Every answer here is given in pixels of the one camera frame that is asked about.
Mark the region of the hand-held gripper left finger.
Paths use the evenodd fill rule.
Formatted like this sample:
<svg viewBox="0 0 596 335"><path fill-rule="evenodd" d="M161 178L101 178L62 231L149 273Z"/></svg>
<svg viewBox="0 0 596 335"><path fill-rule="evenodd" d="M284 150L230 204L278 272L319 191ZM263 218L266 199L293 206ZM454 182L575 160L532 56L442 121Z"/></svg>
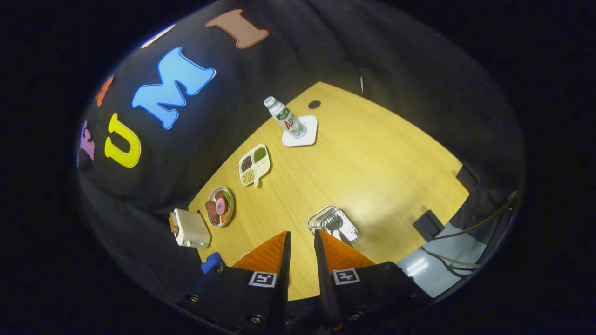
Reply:
<svg viewBox="0 0 596 335"><path fill-rule="evenodd" d="M226 334L283 335L290 256L283 231L234 265L212 267L176 305Z"/></svg>

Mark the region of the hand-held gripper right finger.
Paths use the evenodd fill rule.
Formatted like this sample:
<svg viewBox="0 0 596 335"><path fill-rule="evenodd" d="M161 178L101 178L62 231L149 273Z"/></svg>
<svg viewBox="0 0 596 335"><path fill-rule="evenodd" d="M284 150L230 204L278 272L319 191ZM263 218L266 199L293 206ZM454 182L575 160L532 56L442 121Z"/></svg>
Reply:
<svg viewBox="0 0 596 335"><path fill-rule="evenodd" d="M375 263L324 230L314 233L322 326L332 333L372 333L406 320L431 297L392 261Z"/></svg>

